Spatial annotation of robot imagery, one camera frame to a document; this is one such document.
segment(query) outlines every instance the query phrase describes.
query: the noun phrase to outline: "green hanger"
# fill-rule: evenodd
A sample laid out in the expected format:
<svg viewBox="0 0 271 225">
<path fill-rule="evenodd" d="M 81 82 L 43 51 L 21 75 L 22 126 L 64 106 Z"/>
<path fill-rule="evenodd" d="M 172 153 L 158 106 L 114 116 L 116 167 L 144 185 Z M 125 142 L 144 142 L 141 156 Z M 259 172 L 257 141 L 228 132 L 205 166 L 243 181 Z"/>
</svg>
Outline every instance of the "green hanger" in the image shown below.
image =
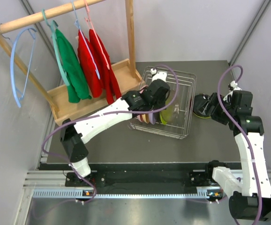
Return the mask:
<svg viewBox="0 0 271 225">
<path fill-rule="evenodd" d="M 57 65 L 59 66 L 59 69 L 60 69 L 60 75 L 61 75 L 65 85 L 69 86 L 70 83 L 69 83 L 68 78 L 67 78 L 67 73 L 64 71 L 64 69 L 62 67 L 62 64 L 61 64 L 61 61 L 60 61 L 59 49 L 58 49 L 57 43 L 56 43 L 55 29 L 57 29 L 58 24 L 55 22 L 55 20 L 52 20 L 51 24 L 48 23 L 44 9 L 42 9 L 42 14 L 43 14 L 43 18 L 44 18 L 47 26 L 50 28 L 51 33 L 52 33 L 51 38 L 52 38 L 52 42 L 53 42 L 53 47 L 54 47 L 54 51 L 55 51 Z"/>
</svg>

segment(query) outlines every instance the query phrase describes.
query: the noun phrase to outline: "white wall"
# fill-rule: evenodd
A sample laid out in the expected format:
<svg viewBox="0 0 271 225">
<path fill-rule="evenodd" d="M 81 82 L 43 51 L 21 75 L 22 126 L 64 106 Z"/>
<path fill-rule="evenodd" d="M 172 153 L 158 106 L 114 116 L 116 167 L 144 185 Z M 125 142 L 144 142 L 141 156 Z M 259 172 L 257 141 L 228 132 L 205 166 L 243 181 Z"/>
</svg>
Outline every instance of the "white wall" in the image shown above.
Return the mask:
<svg viewBox="0 0 271 225">
<path fill-rule="evenodd" d="M 40 12 L 70 0 L 29 0 Z M 124 0 L 107 0 L 90 6 L 95 30 L 111 61 L 128 58 Z M 136 61 L 230 60 L 261 0 L 134 0 Z M 82 29 L 88 35 L 79 9 Z M 74 13 L 55 18 L 74 47 L 77 29 Z M 42 22 L 47 34 L 48 27 Z"/>
<path fill-rule="evenodd" d="M 263 119 L 264 151 L 271 167 L 271 5 L 236 62 L 244 67 L 241 86 L 254 94 L 254 115 Z"/>
<path fill-rule="evenodd" d="M 17 0 L 0 1 L 0 23 L 26 16 Z M 6 34 L 14 39 L 18 31 Z M 21 36 L 17 53 L 28 62 L 31 38 Z M 49 90 L 57 85 L 59 73 L 40 36 L 37 36 L 32 72 Z M 24 75 L 16 70 L 16 80 L 22 88 Z M 35 169 L 40 153 L 50 108 L 46 100 L 28 83 L 21 109 L 12 95 L 9 57 L 0 48 L 0 225 L 12 223 L 18 209 L 19 196 L 26 172 Z"/>
</svg>

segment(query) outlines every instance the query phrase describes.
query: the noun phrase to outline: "clothes rack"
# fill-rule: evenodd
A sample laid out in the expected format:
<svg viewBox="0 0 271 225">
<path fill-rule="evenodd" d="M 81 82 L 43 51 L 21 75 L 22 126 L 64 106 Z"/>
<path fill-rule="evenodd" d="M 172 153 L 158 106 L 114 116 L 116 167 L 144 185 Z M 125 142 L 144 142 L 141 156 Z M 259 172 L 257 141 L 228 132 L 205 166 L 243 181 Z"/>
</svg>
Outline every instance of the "clothes rack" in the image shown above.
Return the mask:
<svg viewBox="0 0 271 225">
<path fill-rule="evenodd" d="M 87 0 L 88 5 L 93 5 L 105 0 Z M 84 0 L 74 1 L 75 9 L 85 7 Z M 116 79 L 119 83 L 122 94 L 125 92 L 137 89 L 141 83 L 142 77 L 136 70 L 136 55 L 135 55 L 135 34 L 134 34 L 134 16 L 133 16 L 133 0 L 125 0 L 126 7 L 126 20 L 127 20 L 127 34 L 128 34 L 128 49 L 129 59 L 117 62 L 112 65 Z M 72 12 L 73 6 L 71 2 L 45 10 L 47 19 Z M 38 12 L 29 16 L 25 16 L 13 21 L 0 24 L 0 46 L 10 56 L 12 47 L 3 38 L 2 34 L 11 32 L 29 25 L 43 21 L 42 12 Z M 27 75 L 28 68 L 20 59 L 15 55 L 15 64 L 21 71 Z M 56 87 L 52 90 L 46 91 L 41 83 L 36 79 L 32 72 L 29 72 L 28 79 L 35 85 L 44 98 L 48 101 L 52 110 L 55 122 L 61 125 L 66 119 L 77 119 L 81 116 L 89 114 L 103 106 L 107 105 L 105 95 L 91 100 L 81 100 L 77 104 L 69 103 L 68 91 L 65 85 Z"/>
</svg>

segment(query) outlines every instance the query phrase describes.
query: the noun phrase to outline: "green shirt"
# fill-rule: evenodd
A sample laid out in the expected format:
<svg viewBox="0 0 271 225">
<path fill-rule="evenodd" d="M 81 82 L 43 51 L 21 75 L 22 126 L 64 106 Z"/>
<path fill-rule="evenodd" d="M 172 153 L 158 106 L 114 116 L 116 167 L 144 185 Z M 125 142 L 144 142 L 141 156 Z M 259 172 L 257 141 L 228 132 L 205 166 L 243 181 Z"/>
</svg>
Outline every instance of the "green shirt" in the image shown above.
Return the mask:
<svg viewBox="0 0 271 225">
<path fill-rule="evenodd" d="M 91 99 L 88 83 L 72 45 L 58 29 L 56 29 L 55 34 L 62 67 L 67 72 L 70 83 L 67 86 L 69 102 L 78 103 L 80 99 Z"/>
</svg>

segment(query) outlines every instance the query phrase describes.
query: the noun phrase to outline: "wire basket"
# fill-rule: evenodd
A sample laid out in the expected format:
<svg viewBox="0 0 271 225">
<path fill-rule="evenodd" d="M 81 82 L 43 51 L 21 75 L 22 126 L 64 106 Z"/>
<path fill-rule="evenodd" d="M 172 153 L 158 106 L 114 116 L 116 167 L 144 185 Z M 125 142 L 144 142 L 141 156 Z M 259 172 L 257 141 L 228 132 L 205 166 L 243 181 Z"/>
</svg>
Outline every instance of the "wire basket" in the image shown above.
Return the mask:
<svg viewBox="0 0 271 225">
<path fill-rule="evenodd" d="M 152 81 L 151 69 L 146 67 L 140 89 L 145 85 L 150 85 Z M 170 90 L 176 90 L 176 80 L 168 69 L 157 68 L 157 70 L 166 71 L 166 82 Z M 179 89 L 177 93 L 178 114 L 174 120 L 166 125 L 156 122 L 154 125 L 139 121 L 137 118 L 131 120 L 130 125 L 133 129 L 142 130 L 149 133 L 164 135 L 168 137 L 183 139 L 189 135 L 190 124 L 192 119 L 193 101 L 196 88 L 196 75 L 174 70 L 178 77 Z"/>
</svg>

